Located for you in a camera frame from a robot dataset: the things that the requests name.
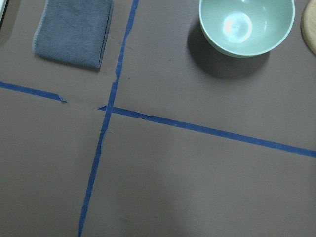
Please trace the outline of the grey folded cloth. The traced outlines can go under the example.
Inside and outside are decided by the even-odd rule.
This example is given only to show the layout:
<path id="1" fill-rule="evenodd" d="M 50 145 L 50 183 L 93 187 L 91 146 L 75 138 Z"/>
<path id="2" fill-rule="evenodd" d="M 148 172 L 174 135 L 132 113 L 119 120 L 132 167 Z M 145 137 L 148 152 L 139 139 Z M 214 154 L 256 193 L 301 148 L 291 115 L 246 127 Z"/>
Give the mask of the grey folded cloth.
<path id="1" fill-rule="evenodd" d="M 111 25 L 112 0 L 47 0 L 33 37 L 42 58 L 99 69 Z"/>

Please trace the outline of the white bear tray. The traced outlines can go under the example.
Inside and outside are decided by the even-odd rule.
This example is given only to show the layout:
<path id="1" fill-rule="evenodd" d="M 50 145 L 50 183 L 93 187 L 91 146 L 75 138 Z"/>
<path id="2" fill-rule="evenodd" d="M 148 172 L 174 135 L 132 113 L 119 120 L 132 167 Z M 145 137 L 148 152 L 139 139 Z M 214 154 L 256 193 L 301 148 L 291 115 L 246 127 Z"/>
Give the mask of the white bear tray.
<path id="1" fill-rule="evenodd" d="M 2 24 L 9 0 L 0 0 L 0 23 Z"/>

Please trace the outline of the wooden mug tree stand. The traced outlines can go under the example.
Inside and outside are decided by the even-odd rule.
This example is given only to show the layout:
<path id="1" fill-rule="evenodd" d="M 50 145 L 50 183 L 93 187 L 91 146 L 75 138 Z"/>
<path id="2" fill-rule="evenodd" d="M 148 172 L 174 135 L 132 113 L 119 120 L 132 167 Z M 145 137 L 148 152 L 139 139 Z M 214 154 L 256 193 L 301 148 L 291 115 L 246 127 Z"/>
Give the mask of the wooden mug tree stand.
<path id="1" fill-rule="evenodd" d="M 301 17 L 301 33 L 306 46 L 316 54 L 316 0 L 310 0 Z"/>

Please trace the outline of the mint green bowl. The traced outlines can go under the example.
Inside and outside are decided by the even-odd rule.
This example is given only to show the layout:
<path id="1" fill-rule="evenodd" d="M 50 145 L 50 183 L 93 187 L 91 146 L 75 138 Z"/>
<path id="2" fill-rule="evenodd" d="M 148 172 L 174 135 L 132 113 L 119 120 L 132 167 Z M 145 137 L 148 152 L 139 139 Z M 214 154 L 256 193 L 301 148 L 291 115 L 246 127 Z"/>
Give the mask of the mint green bowl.
<path id="1" fill-rule="evenodd" d="M 295 19 L 293 0 L 201 0 L 199 24 L 220 53 L 249 58 L 270 52 L 289 35 Z"/>

